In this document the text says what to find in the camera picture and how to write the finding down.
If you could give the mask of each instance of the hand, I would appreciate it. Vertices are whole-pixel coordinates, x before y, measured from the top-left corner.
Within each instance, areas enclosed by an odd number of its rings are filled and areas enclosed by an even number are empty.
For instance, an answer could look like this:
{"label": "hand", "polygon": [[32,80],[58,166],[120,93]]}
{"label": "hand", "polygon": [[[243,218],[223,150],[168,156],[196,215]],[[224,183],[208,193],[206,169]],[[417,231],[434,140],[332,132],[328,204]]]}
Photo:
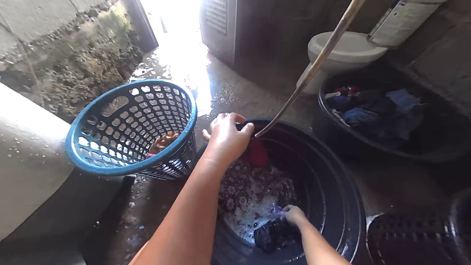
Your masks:
{"label": "hand", "polygon": [[229,166],[239,158],[250,141],[255,126],[247,123],[241,131],[236,128],[236,122],[243,123],[245,118],[237,113],[221,113],[210,125],[211,134],[203,130],[203,137],[208,141],[204,152],[205,157]]}
{"label": "hand", "polygon": [[283,219],[286,219],[288,223],[294,226],[300,226],[304,222],[308,222],[309,220],[306,218],[304,212],[299,209],[299,207],[294,205],[288,205],[283,210],[286,212],[283,216]]}

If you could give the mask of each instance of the blue cloth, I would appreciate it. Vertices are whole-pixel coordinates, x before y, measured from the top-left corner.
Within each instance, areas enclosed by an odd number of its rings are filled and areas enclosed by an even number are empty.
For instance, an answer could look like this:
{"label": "blue cloth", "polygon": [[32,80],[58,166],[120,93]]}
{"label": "blue cloth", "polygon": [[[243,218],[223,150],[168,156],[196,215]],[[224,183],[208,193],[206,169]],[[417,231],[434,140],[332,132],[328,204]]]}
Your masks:
{"label": "blue cloth", "polygon": [[378,120],[378,114],[362,109],[362,108],[353,108],[342,115],[343,120],[355,127],[362,123],[372,123]]}
{"label": "blue cloth", "polygon": [[407,93],[405,89],[388,92],[386,97],[390,98],[398,106],[397,110],[404,114],[420,104],[420,99]]}

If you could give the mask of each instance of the toilet lid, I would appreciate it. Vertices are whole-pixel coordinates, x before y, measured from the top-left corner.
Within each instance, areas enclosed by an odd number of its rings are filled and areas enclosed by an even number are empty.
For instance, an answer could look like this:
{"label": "toilet lid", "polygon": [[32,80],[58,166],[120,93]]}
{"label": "toilet lid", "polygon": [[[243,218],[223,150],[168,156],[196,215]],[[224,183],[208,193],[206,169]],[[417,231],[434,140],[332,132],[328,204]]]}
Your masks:
{"label": "toilet lid", "polygon": [[[330,31],[312,37],[308,50],[318,55],[331,35]],[[367,34],[364,33],[345,32],[328,59],[346,63],[367,63],[378,59],[388,50],[370,43],[366,37]]]}

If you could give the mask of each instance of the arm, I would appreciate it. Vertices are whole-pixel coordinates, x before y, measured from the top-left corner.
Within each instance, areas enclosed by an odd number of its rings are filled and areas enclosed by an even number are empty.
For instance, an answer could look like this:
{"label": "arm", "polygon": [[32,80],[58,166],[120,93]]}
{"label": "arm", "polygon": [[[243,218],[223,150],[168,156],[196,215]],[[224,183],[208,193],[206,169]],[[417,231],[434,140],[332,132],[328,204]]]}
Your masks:
{"label": "arm", "polygon": [[253,124],[240,132],[236,122],[245,118],[219,114],[206,130],[208,147],[152,238],[130,265],[188,265],[211,261],[221,178],[227,167],[247,148]]}
{"label": "arm", "polygon": [[335,249],[322,237],[321,233],[309,222],[304,212],[297,206],[284,208],[286,220],[299,228],[302,246],[308,265],[349,265]]}

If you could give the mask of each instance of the black tub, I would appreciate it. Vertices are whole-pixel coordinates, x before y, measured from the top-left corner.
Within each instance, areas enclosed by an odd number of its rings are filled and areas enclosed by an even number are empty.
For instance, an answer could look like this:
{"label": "black tub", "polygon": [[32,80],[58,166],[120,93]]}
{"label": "black tub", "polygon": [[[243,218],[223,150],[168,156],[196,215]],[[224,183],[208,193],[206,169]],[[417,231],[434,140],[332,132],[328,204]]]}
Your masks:
{"label": "black tub", "polygon": [[[328,106],[325,95],[346,85],[361,89],[383,88],[385,92],[406,88],[426,103],[422,124],[399,149],[390,149],[342,123]],[[417,86],[400,75],[387,73],[348,73],[329,78],[317,96],[319,108],[313,121],[314,133],[339,156],[376,159],[398,156],[426,163],[454,160],[471,149],[471,123],[440,96]]]}
{"label": "black tub", "polygon": [[[254,133],[269,121],[264,118],[247,120],[255,124]],[[357,187],[342,162],[318,139],[287,123],[277,123],[261,139],[277,167],[295,176],[300,207],[308,219],[339,253],[353,262],[365,241],[365,213]],[[238,237],[218,216],[211,264],[288,262],[306,264],[301,244],[266,254]]]}

